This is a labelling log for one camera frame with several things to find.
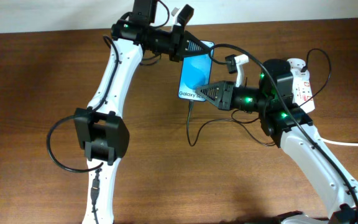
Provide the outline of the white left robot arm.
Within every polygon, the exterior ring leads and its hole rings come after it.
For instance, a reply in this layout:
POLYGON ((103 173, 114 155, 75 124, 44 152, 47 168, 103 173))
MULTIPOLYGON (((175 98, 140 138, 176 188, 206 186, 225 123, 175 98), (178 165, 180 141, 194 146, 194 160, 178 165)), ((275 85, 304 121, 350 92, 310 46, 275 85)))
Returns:
POLYGON ((156 1, 136 1, 133 10, 112 25, 107 39, 109 60, 101 83, 87 107, 75 111, 75 128, 89 172, 83 223, 114 223, 114 183, 130 139, 123 121, 124 102, 145 51, 167 54, 174 62, 209 51, 185 30, 194 13, 191 6, 174 10, 170 31, 153 26, 156 10, 156 1))

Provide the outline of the blue Galaxy smartphone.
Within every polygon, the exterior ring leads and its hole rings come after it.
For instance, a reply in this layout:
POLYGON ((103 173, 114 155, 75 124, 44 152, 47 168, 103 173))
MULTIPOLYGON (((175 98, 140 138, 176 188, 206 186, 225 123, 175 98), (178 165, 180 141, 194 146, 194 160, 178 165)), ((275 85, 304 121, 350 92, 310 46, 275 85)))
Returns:
POLYGON ((206 101, 196 93, 196 88, 209 83, 212 60, 209 53, 183 59, 178 97, 190 101, 206 101))

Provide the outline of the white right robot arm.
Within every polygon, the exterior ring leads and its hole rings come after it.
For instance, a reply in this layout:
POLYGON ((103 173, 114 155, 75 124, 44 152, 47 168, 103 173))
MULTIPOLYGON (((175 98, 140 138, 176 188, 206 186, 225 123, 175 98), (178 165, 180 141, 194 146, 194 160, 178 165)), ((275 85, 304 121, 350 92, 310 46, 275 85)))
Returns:
POLYGON ((257 112, 264 133, 289 155, 323 201, 329 223, 358 223, 358 181, 323 142, 308 116, 293 98, 302 60, 270 59, 262 64, 258 88, 220 81, 196 92, 220 110, 257 112))

